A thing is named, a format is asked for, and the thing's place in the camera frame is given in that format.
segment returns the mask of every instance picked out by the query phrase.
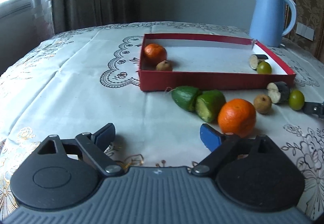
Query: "green tomato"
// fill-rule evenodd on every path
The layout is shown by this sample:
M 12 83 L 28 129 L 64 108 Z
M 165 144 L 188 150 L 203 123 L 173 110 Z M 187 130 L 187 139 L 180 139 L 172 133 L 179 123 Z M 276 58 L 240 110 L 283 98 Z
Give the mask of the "green tomato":
M 271 74 L 272 68 L 268 62 L 261 62 L 257 67 L 257 73 L 258 74 Z
M 299 90 L 293 90 L 289 95 L 289 107 L 293 110 L 300 110 L 305 103 L 305 97 Z

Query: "patterned wallpaper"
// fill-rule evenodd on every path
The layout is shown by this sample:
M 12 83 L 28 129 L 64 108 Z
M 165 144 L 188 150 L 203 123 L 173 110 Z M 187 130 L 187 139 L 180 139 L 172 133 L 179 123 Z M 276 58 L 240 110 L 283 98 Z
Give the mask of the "patterned wallpaper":
M 291 31 L 290 39 L 312 53 L 312 55 L 318 56 L 323 35 L 324 0 L 295 0 L 295 2 L 297 6 L 297 20 L 294 29 Z M 296 34 L 297 22 L 315 30 L 313 41 Z

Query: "tangerine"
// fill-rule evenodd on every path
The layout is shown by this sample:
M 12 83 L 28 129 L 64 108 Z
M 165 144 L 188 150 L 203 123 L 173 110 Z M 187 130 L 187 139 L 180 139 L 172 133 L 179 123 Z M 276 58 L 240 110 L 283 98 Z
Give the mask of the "tangerine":
M 218 114 L 218 125 L 224 134 L 234 133 L 244 138 L 252 132 L 255 123 L 255 108 L 244 99 L 233 99 L 225 103 Z
M 166 50 L 158 44 L 149 44 L 144 48 L 144 55 L 152 65 L 166 60 Z

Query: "gray ribbed surface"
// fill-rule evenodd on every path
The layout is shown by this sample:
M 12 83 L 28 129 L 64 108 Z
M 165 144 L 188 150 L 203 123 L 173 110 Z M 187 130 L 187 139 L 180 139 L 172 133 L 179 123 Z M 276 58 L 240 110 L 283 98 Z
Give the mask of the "gray ribbed surface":
M 185 167 L 131 167 L 106 179 L 87 202 L 70 210 L 33 212 L 19 207 L 4 224 L 307 224 L 292 208 L 276 213 L 244 210 L 225 199 L 209 178 Z

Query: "tablecloth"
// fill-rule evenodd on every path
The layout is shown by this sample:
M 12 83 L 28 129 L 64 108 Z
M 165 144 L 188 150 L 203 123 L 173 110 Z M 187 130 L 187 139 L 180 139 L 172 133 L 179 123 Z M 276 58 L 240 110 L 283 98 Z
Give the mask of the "tablecloth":
M 95 132 L 108 122 L 116 141 L 107 150 L 114 160 L 144 166 L 189 166 L 210 152 L 201 142 L 203 123 L 177 107 L 170 94 L 144 93 L 138 63 L 145 33 L 180 32 L 248 37 L 236 27 L 179 22 L 113 24 L 64 32 L 42 42 L 0 77 L 0 218 L 16 207 L 10 177 L 49 134 L 61 139 Z M 284 39 L 270 49 L 296 73 L 306 101 L 324 100 L 324 65 Z M 253 102 L 265 90 L 224 91 L 226 99 Z M 265 134 L 305 176 L 298 207 L 310 218 L 324 210 L 324 122 L 273 105 L 257 114 L 252 136 Z

